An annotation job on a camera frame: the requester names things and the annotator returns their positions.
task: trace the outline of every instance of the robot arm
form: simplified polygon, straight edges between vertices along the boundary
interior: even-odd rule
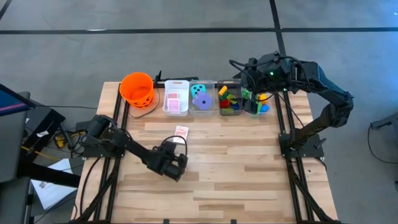
[[[307,93],[317,93],[330,103],[322,110],[318,118],[302,129],[295,130],[293,142],[302,142],[327,127],[339,128],[345,125],[354,106],[350,93],[343,91],[327,79],[322,68],[316,62],[302,62],[302,65],[304,70],[298,69],[296,79],[292,79],[291,87]],[[306,80],[309,81],[310,87],[306,85]]]
[[[241,72],[234,78],[240,78],[242,87],[252,93],[286,90],[296,93],[303,90],[317,93],[330,102],[317,119],[302,129],[292,131],[292,144],[304,142],[329,126],[338,128],[347,123],[353,109],[353,97],[327,79],[316,62],[299,61],[293,57],[280,56],[278,52],[263,55],[260,59],[250,58],[247,64],[233,60],[229,62],[235,68],[235,65],[244,66],[244,70],[238,68]],[[248,103],[253,105],[257,102],[253,98]]]
[[[127,150],[139,157],[142,163],[155,173],[166,175],[176,182],[180,180],[187,166],[188,157],[184,154],[179,156],[174,154],[176,144],[164,141],[160,146],[148,150],[133,140],[126,130],[112,123],[112,119],[105,115],[96,115],[91,120],[85,140],[81,143],[85,147],[84,153],[86,149],[91,149],[91,152],[87,150],[87,154],[83,153],[83,156],[92,157],[88,153],[96,151],[101,152],[101,157],[105,155],[122,157]]]

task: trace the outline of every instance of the monitor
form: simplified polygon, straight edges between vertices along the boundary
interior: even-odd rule
[[[0,116],[34,108],[35,104],[0,84]]]

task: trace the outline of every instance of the green toy block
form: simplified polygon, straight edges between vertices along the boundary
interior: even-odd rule
[[[242,96],[243,98],[250,100],[251,92],[249,90],[242,90]]]
[[[229,100],[229,102],[232,103],[232,104],[237,103],[237,101],[235,100],[236,97],[235,97],[234,95],[232,95],[232,94],[229,94],[226,98],[227,98],[227,99]]]
[[[234,109],[232,108],[223,108],[221,109],[224,113],[234,113]]]
[[[257,103],[257,114],[261,113],[261,107],[262,103],[261,102]]]
[[[229,95],[229,92],[226,91],[226,92],[224,93],[224,95],[220,96],[220,100],[221,100],[221,101],[226,100],[228,95]]]

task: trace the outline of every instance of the red toy block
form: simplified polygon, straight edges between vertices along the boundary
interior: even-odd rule
[[[220,108],[229,108],[229,100],[220,101]]]

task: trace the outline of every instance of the clear plastic container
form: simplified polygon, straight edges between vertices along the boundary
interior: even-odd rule
[[[168,116],[186,116],[188,114],[189,82],[186,80],[167,80],[164,83],[163,111]],[[177,93],[180,100],[179,110],[169,111],[167,96],[169,93]]]
[[[194,116],[210,116],[214,111],[214,81],[192,80],[189,82],[189,112]]]
[[[270,96],[270,93],[259,93],[252,98],[252,93],[247,92],[247,90],[245,88],[242,88],[242,98],[243,98],[242,109],[246,110],[248,113],[251,113],[251,114],[253,114],[252,113],[253,110],[255,111],[254,114],[264,114],[264,113],[270,112],[270,110],[271,110],[271,104],[269,101],[270,99],[268,99],[266,102],[257,101],[257,100],[261,100],[261,99],[259,99],[259,95],[264,95],[263,99],[266,99]]]
[[[219,94],[221,89],[223,87],[226,87],[226,91],[229,93],[228,103],[229,106],[228,108],[221,108],[222,107],[222,99]],[[218,96],[218,101],[219,101],[219,107],[220,107],[220,115],[222,116],[233,116],[233,115],[239,115],[243,111],[243,104],[242,104],[242,88],[241,88],[241,82],[240,80],[220,80],[217,82],[217,96]],[[236,102],[238,104],[238,109],[233,108],[233,104]]]

